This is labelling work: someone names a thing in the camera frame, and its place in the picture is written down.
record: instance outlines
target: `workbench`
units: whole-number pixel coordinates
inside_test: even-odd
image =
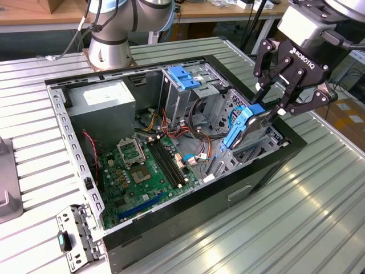
[[[254,90],[253,62],[229,41],[131,49],[140,65],[214,54]],[[54,216],[83,198],[44,80],[88,72],[82,53],[0,63],[0,135],[12,138],[25,208],[0,225],[0,273],[68,273]],[[281,95],[275,85],[266,100]],[[123,273],[361,273],[364,153],[313,112],[284,120],[308,145],[266,187]],[[110,271],[101,260],[80,273]]]
[[[265,20],[265,24],[257,41],[266,38],[274,21],[283,16],[288,6],[288,0],[282,0],[282,3],[274,5],[272,10],[262,12],[260,19]],[[64,0],[52,14],[5,7],[4,11],[0,11],[0,33],[77,29],[85,7],[85,0]],[[242,9],[237,5],[219,8],[210,2],[185,2],[181,5],[180,23],[247,21],[250,17],[250,11],[250,9]],[[87,27],[89,22],[90,19],[88,18],[84,27]],[[150,32],[148,43],[157,43],[157,33],[153,35],[153,32]],[[258,43],[255,45],[253,53],[256,53],[258,45]]]

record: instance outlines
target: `cardboard box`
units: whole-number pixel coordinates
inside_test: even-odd
[[[62,2],[63,0],[0,0],[0,6],[51,14]]]
[[[236,5],[242,9],[251,9],[253,5],[253,0],[237,0]]]
[[[257,11],[258,8],[260,7],[260,5],[261,5],[261,1],[256,0],[254,5],[253,5],[253,9],[255,11]],[[265,5],[263,7],[264,10],[272,10],[273,8],[274,8],[274,4],[271,3],[270,1],[266,1]]]
[[[365,151],[365,110],[352,99],[338,100],[316,112]]]

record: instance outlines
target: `green circuit board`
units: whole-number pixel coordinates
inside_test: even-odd
[[[177,153],[177,150],[171,140],[163,137],[161,144],[168,150],[171,159],[174,160],[174,154]],[[135,209],[137,206],[146,204],[149,201],[158,200],[157,203],[153,202],[153,205],[131,214],[127,219],[173,199],[198,185],[197,177],[192,170],[188,169],[187,172],[185,170],[185,174],[180,171],[181,175],[188,181],[181,188],[172,188],[146,143],[141,143],[141,148],[145,155],[145,163],[142,165],[137,164],[130,167],[130,169],[125,167],[117,148],[99,157],[100,164],[103,167],[103,178],[100,182],[103,187],[98,187],[98,189],[105,205],[103,211],[105,229],[112,228],[125,221],[126,218],[120,220],[119,217],[121,213],[127,212],[129,209]],[[127,158],[136,155],[136,151],[130,146],[128,146],[128,151],[123,151],[123,153]]]

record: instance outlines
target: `slotted aluminum surface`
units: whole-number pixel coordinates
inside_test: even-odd
[[[252,62],[231,47],[207,38],[137,46],[132,53],[140,65],[214,54],[254,89]],[[0,225],[0,273],[68,272],[54,216],[83,200],[43,81],[86,72],[83,54],[0,63],[0,135],[13,140],[26,210]],[[280,94],[274,88],[269,97]],[[308,146],[267,187],[124,272],[359,274],[364,160],[311,114],[285,120]],[[109,272],[105,261],[81,271]]]

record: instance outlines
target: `robotic arm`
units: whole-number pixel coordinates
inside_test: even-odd
[[[103,70],[128,66],[128,33],[167,30],[174,10],[174,0],[92,0],[91,20],[98,25],[92,31],[90,62]]]
[[[298,115],[336,101],[338,96],[327,81],[333,69],[351,50],[365,50],[365,44],[358,44],[365,38],[364,0],[294,2],[278,25],[288,40],[261,41],[254,67],[257,93],[251,104],[262,104],[279,78],[286,84],[284,96],[271,110],[253,115],[254,121],[247,121],[237,140],[244,140],[249,133],[272,124],[287,112]],[[274,54],[278,62],[270,68]],[[309,87],[315,87],[312,100],[299,103],[299,95]]]

